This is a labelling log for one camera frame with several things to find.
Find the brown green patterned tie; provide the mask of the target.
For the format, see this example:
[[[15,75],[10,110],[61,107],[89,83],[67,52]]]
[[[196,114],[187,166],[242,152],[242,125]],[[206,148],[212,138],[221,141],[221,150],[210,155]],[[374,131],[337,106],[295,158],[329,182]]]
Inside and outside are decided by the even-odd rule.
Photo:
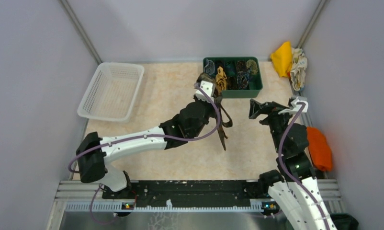
[[[217,111],[220,113],[220,119],[217,119],[217,115],[215,112],[213,112],[211,114],[211,117],[215,118],[216,122],[220,121],[220,125],[217,128],[217,132],[219,135],[220,142],[223,146],[223,149],[224,149],[224,151],[226,151],[225,140],[228,139],[228,136],[226,135],[226,133],[224,131],[224,127],[225,128],[232,127],[233,126],[233,120],[232,120],[231,116],[228,114],[228,112],[225,110],[225,108],[222,106],[223,95],[222,95],[220,87],[217,85],[216,81],[214,79],[212,79],[207,73],[204,73],[204,72],[202,72],[197,79],[198,83],[200,83],[201,81],[206,81],[209,83],[213,83],[215,85],[213,97],[214,97],[214,103],[217,107]]]

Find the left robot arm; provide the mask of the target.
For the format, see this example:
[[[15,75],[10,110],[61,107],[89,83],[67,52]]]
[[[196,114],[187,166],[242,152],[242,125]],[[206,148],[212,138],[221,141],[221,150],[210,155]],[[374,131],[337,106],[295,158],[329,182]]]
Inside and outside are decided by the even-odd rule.
[[[114,168],[112,162],[136,153],[169,150],[206,138],[209,133],[199,134],[211,117],[220,125],[218,107],[196,99],[172,119],[142,132],[114,137],[100,137],[97,132],[91,132],[80,143],[74,158],[80,181],[84,184],[101,183],[120,198],[127,198],[133,186],[126,172]]]

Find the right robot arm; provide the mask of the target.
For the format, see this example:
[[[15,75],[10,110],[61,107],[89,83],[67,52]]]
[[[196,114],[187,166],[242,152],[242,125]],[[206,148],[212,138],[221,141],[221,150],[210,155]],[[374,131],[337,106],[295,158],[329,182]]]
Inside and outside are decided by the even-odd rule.
[[[292,97],[288,103],[249,101],[249,118],[265,115],[259,123],[270,128],[278,154],[278,168],[259,176],[259,193],[277,203],[294,230],[335,230],[313,164],[305,153],[309,145],[306,126],[296,123],[307,112],[308,102]]]

